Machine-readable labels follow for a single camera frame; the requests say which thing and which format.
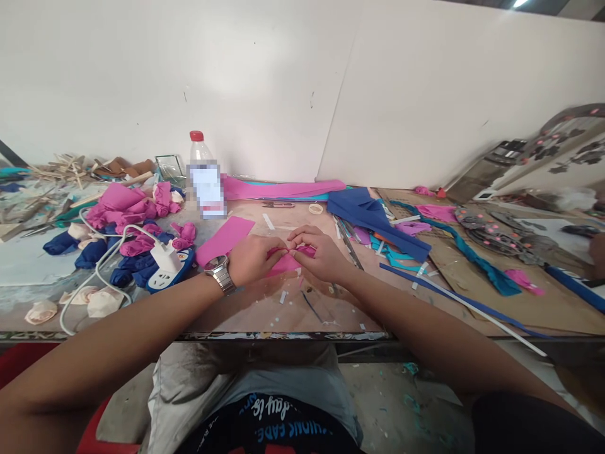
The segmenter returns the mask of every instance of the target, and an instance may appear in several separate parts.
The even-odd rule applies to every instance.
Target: red bottle cap
[[[204,141],[204,133],[202,131],[191,131],[189,133],[189,137],[191,137],[191,142],[203,142]]]

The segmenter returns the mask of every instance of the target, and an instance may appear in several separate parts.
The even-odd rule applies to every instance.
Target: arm
[[[317,227],[300,227],[288,240],[291,248],[301,243],[315,247],[313,259],[291,253],[317,278],[342,285],[355,295],[459,396],[509,391],[532,395],[575,413],[538,377],[476,330],[356,268]]]
[[[236,286],[263,277],[285,251],[279,238],[250,235],[231,252]],[[115,312],[55,348],[0,391],[3,452],[75,451],[96,408],[155,361],[222,297],[200,274]]]

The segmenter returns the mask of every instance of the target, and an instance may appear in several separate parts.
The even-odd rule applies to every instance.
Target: power cord
[[[106,235],[104,233],[100,233],[98,230],[96,230],[94,227],[92,227],[92,225],[90,225],[88,223],[88,221],[84,218],[84,212],[89,210],[89,208],[82,208],[79,212],[79,217],[82,220],[82,222],[84,223],[84,225],[86,225],[91,231],[95,232],[98,235],[101,235],[105,240],[107,240],[107,237],[109,236],[119,236],[122,239],[117,242],[116,244],[114,244],[112,247],[110,247],[107,252],[105,252],[103,254],[103,256],[99,259],[99,261],[96,263],[95,266],[95,272],[92,273],[89,278],[87,278],[84,282],[82,282],[80,284],[80,287],[78,287],[75,291],[74,294],[71,296],[71,298],[69,298],[69,300],[67,301],[67,303],[65,303],[65,305],[63,306],[63,310],[61,311],[61,315],[59,317],[59,323],[61,325],[61,329],[67,334],[67,335],[76,335],[75,331],[72,331],[71,329],[67,328],[65,325],[65,314],[67,313],[67,309],[69,308],[69,306],[71,305],[72,301],[74,300],[74,298],[76,297],[76,295],[80,292],[80,290],[82,290],[82,288],[87,285],[87,283],[90,282],[90,280],[92,280],[92,278],[94,278],[95,276],[98,277],[101,282],[105,285],[107,285],[109,288],[115,290],[116,292],[122,294],[126,300],[128,301],[128,304],[132,303],[132,298],[130,297],[130,295],[128,293],[126,293],[125,291],[122,291],[121,289],[111,285],[109,282],[107,282],[103,276],[101,276],[101,268],[103,267],[103,265],[105,265],[107,262],[109,262],[109,260],[115,255],[115,253],[117,251],[120,250],[120,247],[124,244],[124,241],[126,241],[126,238],[128,237],[127,235],[127,231],[131,228],[139,230],[141,232],[143,232],[145,235],[147,235],[148,237],[152,238],[155,245],[156,246],[163,246],[163,244],[152,234],[150,234],[148,231],[146,231],[145,229],[139,227],[138,225],[134,225],[134,224],[129,224],[124,228],[124,232],[121,235]]]

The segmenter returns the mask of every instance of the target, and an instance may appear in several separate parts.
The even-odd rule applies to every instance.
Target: black t-shirt
[[[605,453],[605,437],[535,397],[492,393],[473,406],[476,453]],[[286,396],[252,393],[213,413],[176,454],[361,453],[333,416]]]

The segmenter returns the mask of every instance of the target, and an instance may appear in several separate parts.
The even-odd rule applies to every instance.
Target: watch face
[[[216,267],[224,265],[227,262],[226,255],[219,255],[218,257],[214,257],[210,262],[206,263],[204,266],[204,271],[212,271]]]

